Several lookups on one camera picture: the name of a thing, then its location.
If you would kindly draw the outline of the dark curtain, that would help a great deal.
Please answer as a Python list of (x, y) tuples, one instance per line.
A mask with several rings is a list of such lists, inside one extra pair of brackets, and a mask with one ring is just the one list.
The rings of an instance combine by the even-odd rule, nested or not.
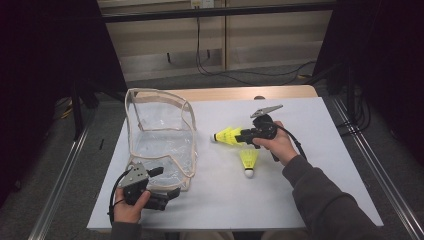
[(56, 101), (127, 89), (98, 0), (0, 0), (0, 205), (53, 122)]
[(335, 0), (314, 72), (355, 81), (424, 166), (424, 0)]

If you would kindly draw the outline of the clear plastic bag beige trim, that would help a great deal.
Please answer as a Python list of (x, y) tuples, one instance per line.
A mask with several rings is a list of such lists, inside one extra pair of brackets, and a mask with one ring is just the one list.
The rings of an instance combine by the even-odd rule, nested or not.
[(196, 118), (189, 101), (162, 90), (132, 88), (125, 111), (128, 162), (164, 169), (150, 180), (153, 190), (188, 190), (197, 163)]

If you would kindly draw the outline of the beige counter with black edge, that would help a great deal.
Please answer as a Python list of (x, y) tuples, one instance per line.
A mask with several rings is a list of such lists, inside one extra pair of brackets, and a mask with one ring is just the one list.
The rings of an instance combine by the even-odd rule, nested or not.
[(334, 10), (337, 7), (338, 3), (333, 1), (161, 11), (119, 11), (117, 7), (101, 7), (100, 11), (102, 19), (105, 23), (120, 23), (189, 18), (209, 18), (223, 16), (329, 11)]

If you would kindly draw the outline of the white wall socket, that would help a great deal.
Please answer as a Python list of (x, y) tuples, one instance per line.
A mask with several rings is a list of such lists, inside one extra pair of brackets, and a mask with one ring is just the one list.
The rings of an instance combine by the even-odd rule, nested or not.
[(190, 0), (193, 9), (214, 8), (214, 0)]

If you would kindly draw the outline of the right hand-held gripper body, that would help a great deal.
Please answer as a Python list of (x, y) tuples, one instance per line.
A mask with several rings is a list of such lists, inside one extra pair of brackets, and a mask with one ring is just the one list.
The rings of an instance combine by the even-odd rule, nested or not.
[(283, 105), (264, 107), (256, 110), (252, 115), (253, 125), (255, 126), (254, 138), (274, 139), (277, 135), (279, 126), (274, 123), (270, 113), (282, 108)]

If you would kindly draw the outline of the person's left hand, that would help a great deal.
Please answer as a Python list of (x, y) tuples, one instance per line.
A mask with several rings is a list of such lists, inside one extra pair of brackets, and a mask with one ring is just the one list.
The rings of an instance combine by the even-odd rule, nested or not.
[(142, 209), (150, 199), (151, 193), (144, 191), (134, 205), (125, 202), (124, 191), (120, 188), (115, 193), (114, 221), (124, 223), (138, 223), (141, 219)]

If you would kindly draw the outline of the person's right leg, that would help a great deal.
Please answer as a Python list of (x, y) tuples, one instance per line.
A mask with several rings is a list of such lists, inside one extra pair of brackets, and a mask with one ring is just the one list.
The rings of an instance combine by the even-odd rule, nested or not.
[(292, 231), (265, 231), (260, 240), (292, 240)]

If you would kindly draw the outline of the black metal stand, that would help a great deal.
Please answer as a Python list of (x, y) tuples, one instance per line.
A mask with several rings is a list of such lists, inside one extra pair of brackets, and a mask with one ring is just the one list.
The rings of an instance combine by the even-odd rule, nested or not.
[(74, 81), (71, 88), (71, 100), (75, 124), (74, 139), (78, 140), (84, 130), (81, 103), (84, 103), (89, 109), (95, 109), (99, 105), (95, 96), (94, 83), (91, 81)]

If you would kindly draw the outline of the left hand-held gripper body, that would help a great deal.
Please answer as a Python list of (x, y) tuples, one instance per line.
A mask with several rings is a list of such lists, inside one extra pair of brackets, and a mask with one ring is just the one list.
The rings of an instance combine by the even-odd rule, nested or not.
[[(141, 194), (147, 190), (150, 178), (147, 171), (142, 163), (134, 164), (119, 183), (127, 204), (134, 205)], [(145, 208), (164, 211), (168, 201), (167, 195), (151, 193)]]

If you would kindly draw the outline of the aluminium floor rail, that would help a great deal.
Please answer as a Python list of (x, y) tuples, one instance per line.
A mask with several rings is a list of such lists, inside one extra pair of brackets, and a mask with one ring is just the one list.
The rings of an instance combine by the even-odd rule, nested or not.
[(45, 240), (65, 192), (65, 188), (69, 182), (73, 168), (86, 141), (88, 131), (89, 128), (85, 127), (78, 138), (73, 142), (70, 152), (64, 162), (64, 166), (62, 167), (42, 212), (40, 213), (28, 237), (28, 240)]
[(421, 226), (409, 204), (394, 185), (392, 179), (380, 163), (360, 128), (353, 124), (353, 121), (348, 116), (347, 107), (344, 105), (343, 101), (340, 98), (335, 98), (332, 102), (340, 117), (345, 122), (345, 126), (348, 129), (348, 135), (354, 139), (409, 236), (412, 240), (424, 240), (424, 228)]

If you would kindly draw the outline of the person's right hand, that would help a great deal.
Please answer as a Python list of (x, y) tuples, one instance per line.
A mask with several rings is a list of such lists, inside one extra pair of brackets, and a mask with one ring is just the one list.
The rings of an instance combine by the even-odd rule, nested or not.
[(298, 153), (294, 149), (289, 135), (282, 130), (283, 123), (275, 121), (275, 124), (279, 126), (275, 138), (262, 139), (262, 145), (270, 150), (283, 166), (286, 166)]

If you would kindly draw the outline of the person's leg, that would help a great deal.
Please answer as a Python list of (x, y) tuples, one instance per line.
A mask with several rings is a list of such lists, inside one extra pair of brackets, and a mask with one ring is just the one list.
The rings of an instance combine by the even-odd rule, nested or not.
[(231, 232), (181, 232), (180, 240), (235, 240)]
[(292, 240), (292, 231), (265, 231), (260, 240)]

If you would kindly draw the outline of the person's left leg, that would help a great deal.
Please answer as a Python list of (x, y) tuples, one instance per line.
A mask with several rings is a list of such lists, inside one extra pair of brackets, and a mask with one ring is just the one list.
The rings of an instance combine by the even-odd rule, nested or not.
[(235, 240), (231, 232), (181, 232), (180, 240)]

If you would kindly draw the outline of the beige cabinet front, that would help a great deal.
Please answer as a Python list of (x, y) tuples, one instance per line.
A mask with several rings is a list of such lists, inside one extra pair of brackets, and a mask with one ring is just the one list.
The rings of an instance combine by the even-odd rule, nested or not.
[[(315, 60), (329, 11), (109, 23), (127, 82)], [(206, 50), (211, 52), (207, 59)], [(168, 63), (170, 53), (172, 63)]]

